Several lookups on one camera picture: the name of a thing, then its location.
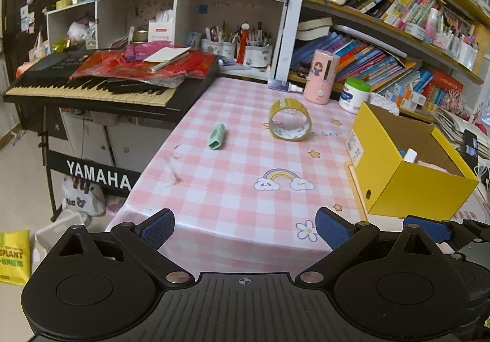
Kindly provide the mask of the yellow cardboard box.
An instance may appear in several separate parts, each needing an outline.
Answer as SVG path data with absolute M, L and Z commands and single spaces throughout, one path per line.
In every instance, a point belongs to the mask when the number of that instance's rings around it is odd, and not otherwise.
M 414 163 L 403 160 L 408 148 L 418 153 Z M 361 105 L 346 149 L 369 214 L 448 220 L 478 185 L 475 173 L 436 127 L 369 103 Z M 449 174 L 422 167 L 418 160 Z

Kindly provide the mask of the white power bank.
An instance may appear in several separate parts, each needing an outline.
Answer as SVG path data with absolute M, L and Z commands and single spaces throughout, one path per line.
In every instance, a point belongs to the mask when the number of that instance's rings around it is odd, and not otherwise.
M 417 156 L 418 153 L 415 150 L 408 148 L 408 150 L 405 152 L 403 160 L 404 162 L 414 163 L 417 160 Z

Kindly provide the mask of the yellow tape roll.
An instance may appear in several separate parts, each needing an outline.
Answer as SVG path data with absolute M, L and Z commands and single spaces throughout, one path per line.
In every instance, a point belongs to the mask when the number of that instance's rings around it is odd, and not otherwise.
M 309 136 L 312 120 L 306 106 L 294 98 L 275 101 L 269 109 L 268 129 L 283 141 L 304 141 Z

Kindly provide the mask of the black smartphone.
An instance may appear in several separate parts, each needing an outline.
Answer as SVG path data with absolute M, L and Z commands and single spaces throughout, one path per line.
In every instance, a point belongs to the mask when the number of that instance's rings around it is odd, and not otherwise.
M 463 157 L 470 167 L 477 166 L 477 136 L 471 130 L 463 133 Z

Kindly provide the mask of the pink checkered tablecloth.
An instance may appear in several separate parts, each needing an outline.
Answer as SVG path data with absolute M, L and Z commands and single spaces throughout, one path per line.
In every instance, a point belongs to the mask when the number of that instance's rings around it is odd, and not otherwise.
M 369 214 L 346 149 L 354 116 L 337 102 L 307 103 L 304 141 L 274 138 L 269 109 L 285 93 L 221 77 L 177 124 L 131 190 L 113 224 L 139 224 L 161 209 L 175 233 L 161 251 L 187 271 L 289 272 L 327 255 L 316 211 L 398 232 L 402 218 Z M 218 123 L 224 143 L 210 150 Z

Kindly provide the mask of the yellow plastic bag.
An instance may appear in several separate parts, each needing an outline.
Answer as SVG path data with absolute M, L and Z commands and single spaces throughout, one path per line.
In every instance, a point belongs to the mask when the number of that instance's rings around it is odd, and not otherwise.
M 29 230 L 0 233 L 0 281 L 24 286 L 31 276 Z

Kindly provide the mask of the white quilted pouch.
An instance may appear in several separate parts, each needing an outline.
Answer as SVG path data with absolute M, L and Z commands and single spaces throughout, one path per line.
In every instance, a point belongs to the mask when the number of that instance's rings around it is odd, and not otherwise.
M 379 95 L 378 93 L 371 92 L 368 102 L 373 106 L 387 110 L 389 113 L 395 116 L 399 116 L 399 108 L 397 107 L 397 105 L 386 97 Z

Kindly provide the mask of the green lid white jar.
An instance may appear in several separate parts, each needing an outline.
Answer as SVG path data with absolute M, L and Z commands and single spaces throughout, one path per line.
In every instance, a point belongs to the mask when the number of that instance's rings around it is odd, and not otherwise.
M 371 86 L 354 77 L 348 77 L 344 81 L 344 85 L 339 98 L 339 106 L 351 114 L 357 114 L 363 102 L 369 100 L 371 94 Z

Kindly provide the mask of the small spray bottle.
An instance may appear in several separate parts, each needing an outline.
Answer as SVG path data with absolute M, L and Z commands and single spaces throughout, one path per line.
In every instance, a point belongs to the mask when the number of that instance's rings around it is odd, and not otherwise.
M 304 89 L 287 81 L 280 81 L 277 79 L 272 79 L 267 82 L 267 87 L 269 89 L 282 91 L 282 92 L 294 92 L 303 93 Z

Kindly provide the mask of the pink humidifier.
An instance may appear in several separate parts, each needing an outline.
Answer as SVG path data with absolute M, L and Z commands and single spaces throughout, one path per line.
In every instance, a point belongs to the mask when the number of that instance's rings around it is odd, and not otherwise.
M 325 105 L 336 79 L 340 57 L 336 54 L 317 49 L 311 61 L 304 97 L 309 102 Z

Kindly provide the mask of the red papers pile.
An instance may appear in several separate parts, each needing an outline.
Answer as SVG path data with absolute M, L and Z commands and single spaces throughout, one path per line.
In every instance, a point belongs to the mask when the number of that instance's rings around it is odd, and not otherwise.
M 203 80 L 218 71 L 218 58 L 165 41 L 128 44 L 122 50 L 100 50 L 71 74 L 71 79 L 105 77 L 177 88 L 183 80 Z

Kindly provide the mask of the white notebook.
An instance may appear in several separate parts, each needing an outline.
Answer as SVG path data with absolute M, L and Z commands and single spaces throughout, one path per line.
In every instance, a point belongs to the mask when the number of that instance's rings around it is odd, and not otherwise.
M 152 64 L 151 71 L 156 73 L 163 67 L 175 62 L 176 60 L 187 55 L 190 48 L 161 48 L 144 59 L 144 62 Z

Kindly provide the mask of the black Yamaha keyboard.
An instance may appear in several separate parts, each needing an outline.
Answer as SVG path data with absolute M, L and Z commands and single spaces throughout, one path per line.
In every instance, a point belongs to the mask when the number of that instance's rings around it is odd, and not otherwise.
M 218 75 L 216 56 L 189 49 L 152 72 L 118 50 L 53 53 L 2 94 L 6 102 L 140 116 L 178 123 Z

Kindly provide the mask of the right white pen holder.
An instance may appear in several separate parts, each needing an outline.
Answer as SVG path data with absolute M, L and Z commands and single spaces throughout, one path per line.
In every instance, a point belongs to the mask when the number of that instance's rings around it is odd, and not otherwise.
M 252 68 L 266 68 L 272 62 L 273 46 L 246 46 L 244 64 Z

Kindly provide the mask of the white pen holder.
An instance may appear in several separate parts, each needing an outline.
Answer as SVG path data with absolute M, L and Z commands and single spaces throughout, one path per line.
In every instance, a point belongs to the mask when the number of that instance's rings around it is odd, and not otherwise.
M 272 62 L 273 46 L 246 46 L 244 64 L 252 68 L 266 68 Z
M 236 44 L 231 42 L 203 39 L 201 41 L 201 50 L 203 53 L 220 55 L 225 58 L 235 58 Z

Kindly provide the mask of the left white pen holder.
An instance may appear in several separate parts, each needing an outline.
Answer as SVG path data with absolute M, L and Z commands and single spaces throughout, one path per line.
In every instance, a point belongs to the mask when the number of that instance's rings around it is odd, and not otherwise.
M 235 58 L 236 44 L 231 42 L 203 39 L 201 41 L 201 50 L 203 53 L 220 55 L 225 58 Z

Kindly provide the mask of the wooden bookshelf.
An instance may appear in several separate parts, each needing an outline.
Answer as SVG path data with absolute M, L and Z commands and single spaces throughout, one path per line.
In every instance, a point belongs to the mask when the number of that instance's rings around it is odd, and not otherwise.
M 371 32 L 388 43 L 396 43 L 406 52 L 418 56 L 425 62 L 448 72 L 464 76 L 469 110 L 473 114 L 482 110 L 489 101 L 489 17 L 471 0 L 441 0 L 452 11 L 459 13 L 472 22 L 477 33 L 478 54 L 473 70 L 468 70 L 440 49 L 429 46 L 419 39 L 405 33 L 394 26 L 373 19 L 354 9 L 339 5 L 327 5 L 322 0 L 302 0 L 301 5 L 315 11 L 328 13 L 337 21 L 344 22 L 352 28 L 363 32 Z

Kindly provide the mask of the red doll figurine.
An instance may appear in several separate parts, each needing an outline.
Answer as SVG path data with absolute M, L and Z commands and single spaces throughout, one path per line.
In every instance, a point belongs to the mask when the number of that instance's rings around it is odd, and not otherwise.
M 243 65 L 245 61 L 245 52 L 246 52 L 249 30 L 250 30 L 250 25 L 248 23 L 243 23 L 239 31 L 237 63 L 241 65 Z

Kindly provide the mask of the white desktop shelf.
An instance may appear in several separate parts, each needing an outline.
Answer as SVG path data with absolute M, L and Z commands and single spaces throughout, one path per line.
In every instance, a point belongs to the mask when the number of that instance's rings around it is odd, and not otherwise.
M 223 39 L 237 48 L 238 29 L 248 23 L 247 46 L 273 46 L 270 67 L 286 12 L 286 0 L 90 0 L 48 12 L 47 38 L 50 43 L 65 39 L 74 22 L 91 20 L 90 44 L 96 48 L 109 48 L 137 28 L 149 39 L 176 45 L 200 33 L 202 39 Z

